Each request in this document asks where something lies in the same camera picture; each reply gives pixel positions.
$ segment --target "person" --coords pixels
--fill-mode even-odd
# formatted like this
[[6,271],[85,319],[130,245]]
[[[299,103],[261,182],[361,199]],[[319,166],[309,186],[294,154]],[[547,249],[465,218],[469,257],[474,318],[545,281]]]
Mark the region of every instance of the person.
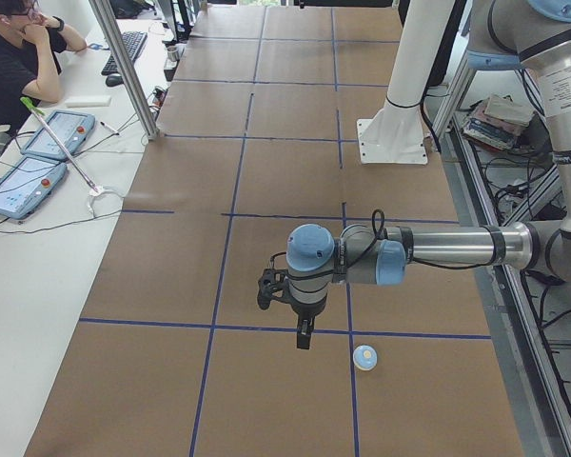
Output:
[[22,96],[34,105],[61,98],[61,68],[54,53],[86,47],[74,27],[44,14],[37,0],[0,0],[0,124],[10,125],[9,134],[30,115]]

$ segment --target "keyboard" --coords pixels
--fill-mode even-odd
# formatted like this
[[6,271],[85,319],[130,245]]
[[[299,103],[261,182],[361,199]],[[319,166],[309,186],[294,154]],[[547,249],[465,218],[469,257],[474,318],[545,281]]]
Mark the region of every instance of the keyboard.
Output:
[[[127,54],[131,62],[135,62],[140,56],[147,38],[148,35],[144,31],[123,32],[123,42],[125,43],[125,48],[127,49]],[[118,73],[118,68],[116,67],[114,56],[111,55],[102,69],[102,74],[106,76],[113,73]]]

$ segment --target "label sticker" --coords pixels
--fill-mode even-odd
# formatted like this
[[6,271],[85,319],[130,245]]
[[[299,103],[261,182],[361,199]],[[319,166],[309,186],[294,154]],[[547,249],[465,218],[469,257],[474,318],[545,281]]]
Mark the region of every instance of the label sticker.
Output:
[[539,83],[546,117],[571,111],[571,66],[542,76]]

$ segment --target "hand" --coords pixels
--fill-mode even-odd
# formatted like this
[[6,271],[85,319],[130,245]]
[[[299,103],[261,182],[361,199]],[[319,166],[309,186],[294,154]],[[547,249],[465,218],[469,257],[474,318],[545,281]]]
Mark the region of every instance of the hand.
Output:
[[19,33],[24,40],[36,46],[49,42],[47,28],[37,24],[26,24],[21,31],[18,30],[17,33]]
[[48,29],[57,29],[60,26],[60,23],[57,19],[53,16],[46,16],[44,13],[38,13],[38,19],[34,21],[34,24],[38,24],[39,26],[46,27]]

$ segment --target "computer mouse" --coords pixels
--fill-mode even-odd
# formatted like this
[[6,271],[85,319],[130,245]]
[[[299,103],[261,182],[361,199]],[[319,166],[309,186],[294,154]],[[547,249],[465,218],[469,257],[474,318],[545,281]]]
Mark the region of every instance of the computer mouse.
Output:
[[119,73],[113,73],[106,76],[106,86],[109,88],[113,88],[119,84],[123,84],[123,76],[121,76]]

